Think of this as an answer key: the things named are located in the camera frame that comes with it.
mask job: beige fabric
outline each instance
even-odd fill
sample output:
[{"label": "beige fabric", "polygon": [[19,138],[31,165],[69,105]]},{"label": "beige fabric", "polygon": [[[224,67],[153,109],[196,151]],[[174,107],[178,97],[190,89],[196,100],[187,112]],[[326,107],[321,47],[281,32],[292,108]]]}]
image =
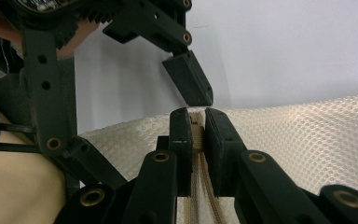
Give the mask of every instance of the beige fabric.
[{"label": "beige fabric", "polygon": [[[270,154],[300,187],[316,194],[328,184],[358,189],[358,96],[308,105],[221,110],[248,148]],[[127,179],[133,179],[145,154],[155,149],[157,137],[168,134],[169,115],[163,115],[83,136]],[[197,195],[199,223],[215,223],[204,186],[199,186]],[[185,223],[183,199],[178,202],[178,223]],[[238,223],[233,199],[219,202],[225,222]]]},{"label": "beige fabric", "polygon": [[[7,122],[0,115],[0,120]],[[2,132],[0,142],[30,143]],[[0,152],[0,224],[53,223],[64,204],[62,173],[40,154]]]}]

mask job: white wall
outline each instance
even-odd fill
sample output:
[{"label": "white wall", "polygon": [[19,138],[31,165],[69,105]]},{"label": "white wall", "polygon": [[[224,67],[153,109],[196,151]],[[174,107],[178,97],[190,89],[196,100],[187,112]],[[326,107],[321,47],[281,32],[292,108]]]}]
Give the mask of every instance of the white wall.
[{"label": "white wall", "polygon": [[[358,94],[358,1],[194,0],[187,30],[214,106],[303,104]],[[79,132],[185,106],[138,38],[98,32],[76,52]]]}]

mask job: black gear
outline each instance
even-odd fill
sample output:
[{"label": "black gear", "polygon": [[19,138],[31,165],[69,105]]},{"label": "black gear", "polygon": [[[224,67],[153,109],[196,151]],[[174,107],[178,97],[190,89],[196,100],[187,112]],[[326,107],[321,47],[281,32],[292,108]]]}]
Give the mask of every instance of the black gear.
[{"label": "black gear", "polygon": [[93,0],[82,7],[81,17],[89,21],[110,22],[120,8],[117,0]]}]

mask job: white mesh fabric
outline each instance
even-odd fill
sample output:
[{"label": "white mesh fabric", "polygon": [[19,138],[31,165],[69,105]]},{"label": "white mesh fabric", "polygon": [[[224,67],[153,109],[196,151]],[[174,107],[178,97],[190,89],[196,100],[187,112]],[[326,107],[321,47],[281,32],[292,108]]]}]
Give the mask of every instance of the white mesh fabric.
[{"label": "white mesh fabric", "polygon": [[[328,184],[358,189],[358,96],[308,105],[221,110],[249,149],[267,152],[301,188],[316,194]],[[132,179],[145,154],[155,149],[157,137],[168,134],[169,115],[164,115],[84,133],[83,137]],[[238,223],[233,200],[220,199],[220,203],[226,223]],[[208,204],[200,202],[202,209],[210,217]],[[178,212],[178,223],[184,223],[181,204]]]}]

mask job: black plastic part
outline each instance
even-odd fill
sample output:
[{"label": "black plastic part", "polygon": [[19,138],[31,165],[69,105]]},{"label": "black plastic part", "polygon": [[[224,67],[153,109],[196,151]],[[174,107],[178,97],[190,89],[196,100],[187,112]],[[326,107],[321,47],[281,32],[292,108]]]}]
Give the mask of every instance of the black plastic part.
[{"label": "black plastic part", "polygon": [[225,113],[207,108],[205,114],[205,158],[214,195],[233,197],[238,179],[236,165],[246,146]]},{"label": "black plastic part", "polygon": [[169,150],[145,156],[121,223],[176,222],[177,166]]},{"label": "black plastic part", "polygon": [[358,190],[341,185],[325,186],[318,204],[333,223],[358,223]]},{"label": "black plastic part", "polygon": [[[330,223],[270,155],[255,150],[243,151],[238,170],[241,185],[246,186],[253,201],[253,205],[236,207],[244,217],[255,218],[252,210],[246,210],[255,206],[262,223]],[[247,201],[241,199],[240,193],[236,200]]]},{"label": "black plastic part", "polygon": [[86,186],[74,194],[58,214],[55,224],[104,224],[110,216],[115,192],[106,185]]},{"label": "black plastic part", "polygon": [[43,154],[59,156],[66,149],[71,131],[63,105],[54,36],[25,26],[22,36],[37,144]]},{"label": "black plastic part", "polygon": [[180,52],[191,44],[191,35],[181,24],[145,0],[124,1],[103,32],[120,43],[140,35],[167,52]]},{"label": "black plastic part", "polygon": [[36,133],[36,129],[33,127],[4,123],[0,123],[0,130],[12,133]]},{"label": "black plastic part", "polygon": [[30,145],[0,143],[0,151],[40,153],[39,147]]},{"label": "black plastic part", "polygon": [[170,115],[169,150],[175,153],[178,160],[178,196],[189,197],[193,172],[193,136],[186,108],[177,109]]},{"label": "black plastic part", "polygon": [[61,157],[53,158],[58,165],[85,185],[103,183],[118,189],[127,183],[121,173],[88,140],[76,137]]},{"label": "black plastic part", "polygon": [[162,63],[176,88],[190,106],[213,104],[213,90],[193,51],[171,57]]}]

